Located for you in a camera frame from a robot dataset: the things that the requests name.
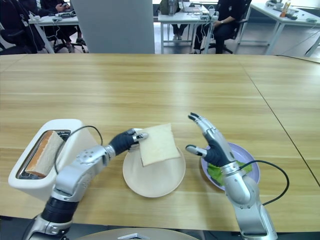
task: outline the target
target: black jacket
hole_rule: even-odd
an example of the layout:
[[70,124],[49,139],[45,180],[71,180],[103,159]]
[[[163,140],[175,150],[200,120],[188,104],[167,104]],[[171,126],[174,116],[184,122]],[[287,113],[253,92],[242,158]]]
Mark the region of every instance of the black jacket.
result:
[[244,14],[244,0],[219,0],[218,8],[219,21],[226,19],[227,17],[233,17],[236,21],[239,21]]
[[41,8],[47,10],[52,14],[58,13],[56,6],[58,4],[64,4],[63,0],[40,0]]
[[50,11],[46,9],[38,8],[36,0],[19,0],[19,2],[27,11],[32,12],[34,15],[43,17],[49,15],[50,13]]

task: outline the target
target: cup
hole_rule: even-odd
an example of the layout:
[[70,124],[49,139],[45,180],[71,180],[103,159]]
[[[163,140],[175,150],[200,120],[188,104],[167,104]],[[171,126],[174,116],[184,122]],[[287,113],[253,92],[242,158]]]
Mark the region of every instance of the cup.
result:
[[282,2],[278,2],[275,4],[276,9],[281,9],[283,6],[284,6],[284,4]]

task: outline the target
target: lettuce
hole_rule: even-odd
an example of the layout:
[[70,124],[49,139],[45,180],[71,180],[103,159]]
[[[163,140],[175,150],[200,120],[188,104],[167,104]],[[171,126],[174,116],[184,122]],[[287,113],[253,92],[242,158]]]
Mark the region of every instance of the lettuce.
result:
[[[239,165],[239,167],[243,166],[245,163],[236,161]],[[245,173],[249,173],[252,171],[252,164],[246,166],[244,169]],[[208,163],[207,172],[210,175],[210,177],[220,186],[224,185],[223,175],[220,170],[220,167],[217,167],[215,165],[212,165],[211,163]]]

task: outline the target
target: bread slice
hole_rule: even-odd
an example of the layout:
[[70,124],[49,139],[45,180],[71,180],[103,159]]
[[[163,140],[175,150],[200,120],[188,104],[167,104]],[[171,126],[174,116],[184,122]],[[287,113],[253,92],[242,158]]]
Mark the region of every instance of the bread slice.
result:
[[170,123],[148,127],[138,132],[148,134],[148,138],[139,143],[142,165],[144,167],[180,157]]
[[42,178],[46,177],[55,163],[55,155],[62,142],[62,138],[55,131],[45,132],[25,171]]

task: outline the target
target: robotic arm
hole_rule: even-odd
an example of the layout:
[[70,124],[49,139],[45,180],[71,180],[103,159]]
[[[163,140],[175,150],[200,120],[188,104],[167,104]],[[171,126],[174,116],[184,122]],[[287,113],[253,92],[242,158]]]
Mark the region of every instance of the robotic arm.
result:
[[219,130],[206,118],[191,113],[188,116],[202,130],[210,149],[187,145],[186,150],[201,156],[208,163],[220,167],[225,194],[233,205],[242,238],[244,240],[278,239],[271,218],[262,205],[256,182],[240,170],[232,150]]
[[97,145],[82,151],[57,175],[51,196],[43,212],[36,217],[26,239],[29,240],[38,233],[56,237],[66,234],[78,203],[83,198],[91,180],[115,156],[137,146],[139,141],[147,137],[146,133],[136,135],[135,130],[130,129],[115,136],[107,146]]

